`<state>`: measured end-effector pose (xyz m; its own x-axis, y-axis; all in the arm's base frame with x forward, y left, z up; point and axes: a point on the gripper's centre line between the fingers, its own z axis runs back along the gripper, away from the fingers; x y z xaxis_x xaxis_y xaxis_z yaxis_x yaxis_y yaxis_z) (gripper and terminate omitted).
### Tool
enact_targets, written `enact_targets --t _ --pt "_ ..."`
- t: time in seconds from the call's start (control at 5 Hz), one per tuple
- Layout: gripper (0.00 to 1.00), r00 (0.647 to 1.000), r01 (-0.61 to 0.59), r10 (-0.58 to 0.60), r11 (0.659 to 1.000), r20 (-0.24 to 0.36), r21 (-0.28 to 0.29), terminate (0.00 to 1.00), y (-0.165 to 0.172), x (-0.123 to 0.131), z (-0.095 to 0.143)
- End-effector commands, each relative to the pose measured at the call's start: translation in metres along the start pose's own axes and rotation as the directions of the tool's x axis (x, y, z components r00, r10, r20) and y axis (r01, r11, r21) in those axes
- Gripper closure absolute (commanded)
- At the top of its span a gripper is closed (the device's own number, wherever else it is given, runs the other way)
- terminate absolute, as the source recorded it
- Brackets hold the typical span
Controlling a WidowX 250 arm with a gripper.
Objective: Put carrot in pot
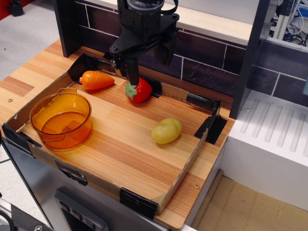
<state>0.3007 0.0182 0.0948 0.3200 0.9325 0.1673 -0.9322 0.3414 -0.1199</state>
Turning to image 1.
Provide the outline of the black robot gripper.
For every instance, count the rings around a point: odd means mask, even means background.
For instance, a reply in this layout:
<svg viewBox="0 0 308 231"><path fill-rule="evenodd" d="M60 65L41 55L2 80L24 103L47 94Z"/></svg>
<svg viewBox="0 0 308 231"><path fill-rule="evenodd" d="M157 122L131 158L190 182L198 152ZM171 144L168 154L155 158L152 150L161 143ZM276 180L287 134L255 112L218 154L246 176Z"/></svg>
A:
<svg viewBox="0 0 308 231"><path fill-rule="evenodd" d="M155 59L163 65L171 64L178 35L176 13L179 2L174 7L163 10L163 0L118 0L118 16L121 34L111 45L109 52L113 63L124 63L131 85L139 84L137 58L154 49Z"/></svg>

